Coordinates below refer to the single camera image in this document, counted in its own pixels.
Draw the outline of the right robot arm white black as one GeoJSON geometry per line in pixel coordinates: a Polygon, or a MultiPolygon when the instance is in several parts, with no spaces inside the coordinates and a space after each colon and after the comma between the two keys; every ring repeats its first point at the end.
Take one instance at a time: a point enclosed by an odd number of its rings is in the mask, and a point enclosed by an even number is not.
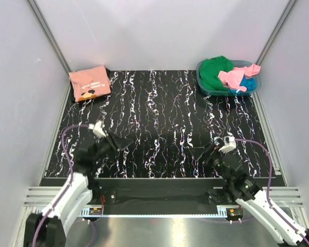
{"type": "Polygon", "coordinates": [[[197,161],[212,167],[225,181],[222,189],[209,189],[210,202],[237,204],[245,208],[272,235],[278,246],[309,246],[309,228],[289,217],[250,175],[237,168],[236,157],[227,155],[228,145],[208,144],[197,161]]]}

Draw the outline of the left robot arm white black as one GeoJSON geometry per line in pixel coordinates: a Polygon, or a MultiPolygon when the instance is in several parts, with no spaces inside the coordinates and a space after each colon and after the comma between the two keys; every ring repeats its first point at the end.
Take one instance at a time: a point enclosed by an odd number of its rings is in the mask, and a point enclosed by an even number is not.
{"type": "Polygon", "coordinates": [[[40,213],[28,216],[23,246],[65,246],[68,232],[82,209],[102,198],[99,182],[94,178],[96,163],[132,143],[130,138],[107,132],[99,143],[80,149],[73,171],[56,196],[40,213]]]}

